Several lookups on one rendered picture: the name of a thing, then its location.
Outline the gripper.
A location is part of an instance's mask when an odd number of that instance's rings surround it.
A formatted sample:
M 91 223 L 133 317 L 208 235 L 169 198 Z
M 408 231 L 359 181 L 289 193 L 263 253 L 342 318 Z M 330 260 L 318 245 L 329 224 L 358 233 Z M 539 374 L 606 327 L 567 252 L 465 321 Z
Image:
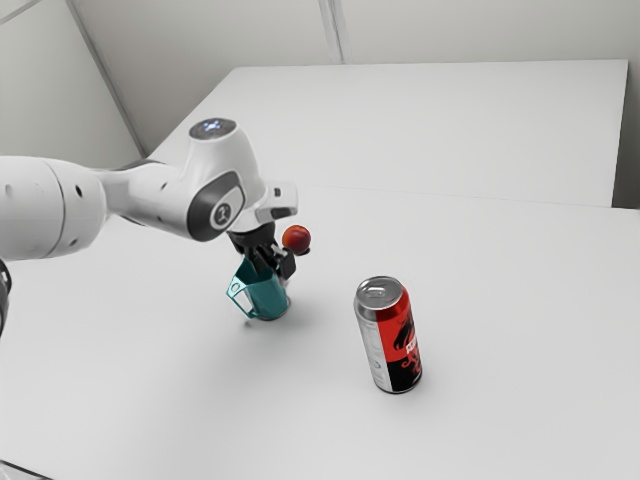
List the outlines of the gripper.
M 287 247 L 278 246 L 275 231 L 276 224 L 267 222 L 251 231 L 228 231 L 227 235 L 236 251 L 249 259 L 257 278 L 271 277 L 267 261 L 273 261 L 277 276 L 288 280 L 296 272 L 295 254 Z

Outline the teal faceted mug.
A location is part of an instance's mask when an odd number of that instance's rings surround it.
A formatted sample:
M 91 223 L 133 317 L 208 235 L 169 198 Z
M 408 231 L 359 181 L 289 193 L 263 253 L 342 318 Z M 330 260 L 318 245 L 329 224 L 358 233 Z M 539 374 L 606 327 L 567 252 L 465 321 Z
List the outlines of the teal faceted mug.
M 276 273 L 269 267 L 257 269 L 247 258 L 232 277 L 226 295 L 250 320 L 275 320 L 289 308 L 285 287 Z

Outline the red orange peach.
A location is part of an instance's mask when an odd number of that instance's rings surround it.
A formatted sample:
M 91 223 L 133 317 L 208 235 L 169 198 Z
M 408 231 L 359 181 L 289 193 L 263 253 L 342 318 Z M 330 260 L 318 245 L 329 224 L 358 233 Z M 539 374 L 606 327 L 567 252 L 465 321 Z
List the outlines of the red orange peach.
M 296 255 L 302 255 L 310 249 L 311 233 L 302 225 L 291 225 L 282 234 L 282 244 Z

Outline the red black silver can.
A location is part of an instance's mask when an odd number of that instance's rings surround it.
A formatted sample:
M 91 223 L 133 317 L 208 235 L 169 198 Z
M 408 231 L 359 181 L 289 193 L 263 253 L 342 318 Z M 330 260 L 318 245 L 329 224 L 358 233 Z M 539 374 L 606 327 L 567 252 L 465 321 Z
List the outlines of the red black silver can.
M 354 312 L 375 385 L 391 394 L 413 389 L 422 363 L 404 285 L 389 276 L 364 280 L 356 289 Z

